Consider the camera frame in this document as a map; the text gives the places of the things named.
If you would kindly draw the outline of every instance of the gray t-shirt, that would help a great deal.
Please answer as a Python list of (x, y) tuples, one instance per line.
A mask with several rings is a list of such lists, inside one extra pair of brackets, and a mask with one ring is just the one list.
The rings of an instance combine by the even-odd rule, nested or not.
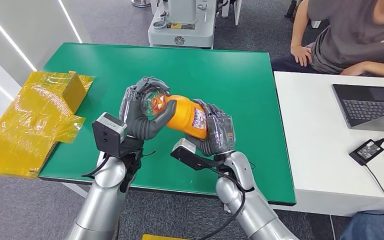
[(373, 22), (376, 1), (309, 0), (310, 19), (330, 21), (310, 44), (315, 70), (339, 74), (364, 61), (384, 61), (384, 24)]

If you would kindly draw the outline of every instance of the laptop keyboard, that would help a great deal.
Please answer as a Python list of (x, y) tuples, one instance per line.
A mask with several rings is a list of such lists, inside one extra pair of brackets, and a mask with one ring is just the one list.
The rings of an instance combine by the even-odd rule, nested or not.
[(384, 102), (342, 100), (348, 117), (358, 120), (375, 120), (384, 116)]

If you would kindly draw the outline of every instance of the orange bottle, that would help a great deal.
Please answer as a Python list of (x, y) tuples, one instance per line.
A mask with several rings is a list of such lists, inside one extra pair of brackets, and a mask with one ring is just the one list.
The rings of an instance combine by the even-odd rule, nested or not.
[(147, 108), (147, 115), (157, 115), (162, 112), (168, 101), (176, 100), (174, 116), (167, 123), (167, 127), (184, 132), (199, 139), (207, 137), (207, 118), (203, 108), (180, 95), (166, 96), (159, 92), (147, 94), (142, 100), (142, 106)]

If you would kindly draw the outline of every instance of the green table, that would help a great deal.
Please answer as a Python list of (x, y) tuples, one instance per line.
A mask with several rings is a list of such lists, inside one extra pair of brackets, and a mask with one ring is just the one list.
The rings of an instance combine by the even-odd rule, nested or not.
[[(118, 116), (126, 87), (143, 76), (165, 81), (172, 94), (214, 103), (232, 115), (236, 150), (255, 164), (255, 181), (271, 203), (294, 205), (294, 185), (269, 54), (181, 48), (64, 43), (43, 67), (47, 72), (76, 71), (95, 80), (76, 115), (85, 117), (74, 142), (59, 143), (39, 174), (44, 180), (90, 183), (80, 177), (96, 167), (99, 151), (92, 122), (102, 112)], [(194, 171), (172, 158), (184, 135), (165, 127), (144, 145), (142, 168), (133, 187), (215, 195), (217, 176)]]

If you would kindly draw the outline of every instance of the yellow box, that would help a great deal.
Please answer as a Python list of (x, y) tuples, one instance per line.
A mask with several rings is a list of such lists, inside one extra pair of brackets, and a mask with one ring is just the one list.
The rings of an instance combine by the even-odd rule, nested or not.
[(36, 177), (57, 142), (71, 143), (85, 119), (74, 115), (94, 78), (32, 72), (0, 118), (0, 175)]

